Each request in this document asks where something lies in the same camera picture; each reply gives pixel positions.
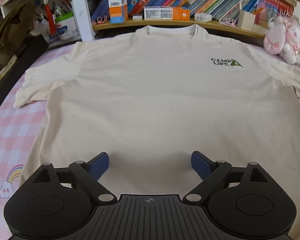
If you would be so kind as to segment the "white pen cup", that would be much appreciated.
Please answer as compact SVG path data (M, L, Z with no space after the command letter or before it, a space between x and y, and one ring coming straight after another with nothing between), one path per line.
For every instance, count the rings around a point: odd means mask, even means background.
M79 35L73 12L63 14L55 19L59 39L66 41Z

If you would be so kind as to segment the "white orange usmile box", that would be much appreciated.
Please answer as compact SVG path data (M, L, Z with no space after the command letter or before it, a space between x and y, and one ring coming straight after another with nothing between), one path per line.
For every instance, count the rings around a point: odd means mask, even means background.
M121 24L128 19L127 0L108 0L111 24Z

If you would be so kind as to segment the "pink scissors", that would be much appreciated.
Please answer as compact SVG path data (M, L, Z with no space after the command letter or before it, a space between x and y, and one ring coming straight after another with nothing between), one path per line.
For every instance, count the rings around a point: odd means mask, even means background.
M226 19L224 19L222 21L219 21L219 23L221 25L224 25L224 26L227 26L227 27L232 27L232 28L236 27L236 20L234 20L234 19L232 20L230 18L226 18Z

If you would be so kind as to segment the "white shelf post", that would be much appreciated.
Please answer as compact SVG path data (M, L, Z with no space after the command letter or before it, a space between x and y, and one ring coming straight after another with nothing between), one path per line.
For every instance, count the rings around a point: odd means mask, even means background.
M95 32L91 24L87 0L72 0L72 3L82 41L93 41L95 39Z

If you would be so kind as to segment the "beige square pen holder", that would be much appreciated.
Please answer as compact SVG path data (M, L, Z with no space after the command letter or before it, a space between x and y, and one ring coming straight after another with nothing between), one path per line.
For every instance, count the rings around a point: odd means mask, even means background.
M250 12L240 10L237 26L241 29L252 31L255 23L255 17L256 15Z

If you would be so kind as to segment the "olive green garment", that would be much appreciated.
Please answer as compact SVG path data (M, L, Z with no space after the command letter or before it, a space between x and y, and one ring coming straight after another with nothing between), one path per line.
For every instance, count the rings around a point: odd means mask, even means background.
M34 29L34 13L34 4L26 2L14 8L0 23L0 65L8 63Z

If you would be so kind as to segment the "pink checkered table mat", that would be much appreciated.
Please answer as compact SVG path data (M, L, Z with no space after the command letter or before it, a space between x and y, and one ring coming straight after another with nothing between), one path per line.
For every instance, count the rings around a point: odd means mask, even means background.
M22 86L21 77L0 106L0 239L9 239L4 206L19 187L21 170L46 114L44 101L14 108L15 95Z

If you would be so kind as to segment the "white orange toothpaste box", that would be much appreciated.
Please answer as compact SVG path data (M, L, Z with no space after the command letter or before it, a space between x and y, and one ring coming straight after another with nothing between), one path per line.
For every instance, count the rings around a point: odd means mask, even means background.
M182 7L144 7L143 13L145 20L190 20L190 10Z

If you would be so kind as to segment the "row of colourful books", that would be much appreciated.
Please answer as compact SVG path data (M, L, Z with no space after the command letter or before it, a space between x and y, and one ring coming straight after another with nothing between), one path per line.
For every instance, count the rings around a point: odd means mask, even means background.
M182 7L190 10L190 19L194 19L195 13L204 12L212 15L212 21L230 18L237 25L240 10L256 15L255 23L260 23L276 16L292 17L295 5L285 0L127 0L128 18L145 20L144 7ZM91 22L110 22L108 0L101 0Z

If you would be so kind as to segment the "red tassel ornament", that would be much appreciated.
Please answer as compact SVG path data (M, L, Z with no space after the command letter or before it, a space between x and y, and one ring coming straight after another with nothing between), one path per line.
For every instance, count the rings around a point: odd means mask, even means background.
M50 35L55 35L57 30L56 30L56 25L55 25L55 22L54 22L54 19L53 19L52 12L51 12L50 7L49 7L49 0L43 0L43 4L44 4L45 11L46 11L46 14L47 14L47 21L49 23Z

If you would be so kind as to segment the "pink white plush bunny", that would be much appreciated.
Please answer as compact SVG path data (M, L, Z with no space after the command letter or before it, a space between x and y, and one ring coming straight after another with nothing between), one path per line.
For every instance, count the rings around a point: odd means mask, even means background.
M300 24L294 17L276 16L268 22L264 49L279 55L287 64L300 64Z

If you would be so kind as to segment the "cream t-shirt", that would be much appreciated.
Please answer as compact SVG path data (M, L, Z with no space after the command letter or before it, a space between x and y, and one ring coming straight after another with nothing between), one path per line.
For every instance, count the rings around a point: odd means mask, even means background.
M78 42L29 69L15 107L46 102L21 182L100 152L121 193L188 192L189 156L261 164L300 203L300 70L193 25Z

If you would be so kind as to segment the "wooden shelf board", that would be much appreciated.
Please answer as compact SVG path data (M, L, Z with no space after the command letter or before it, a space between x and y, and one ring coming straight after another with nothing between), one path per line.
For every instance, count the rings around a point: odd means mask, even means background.
M210 29L210 30L217 30L217 31L223 31L226 33L233 33L233 34L238 34L238 35L243 35L247 37L252 37L252 38L264 38L263 34L258 34L252 31L248 31L245 29L240 29L240 28L234 28L234 27L229 27L226 25L222 25L217 21L210 21L206 23L202 22L197 22L195 20L190 20L190 21L174 21L174 20L139 20L139 21L134 21L129 19L128 21L124 23L116 23L116 24L111 24L110 22L106 23L101 23L101 24L95 24L93 25L93 30L98 31L98 30L103 30L103 29L112 29L112 28L124 28L124 27L140 27L140 26L175 26L175 27L186 27L190 26L193 24L197 24L205 29Z

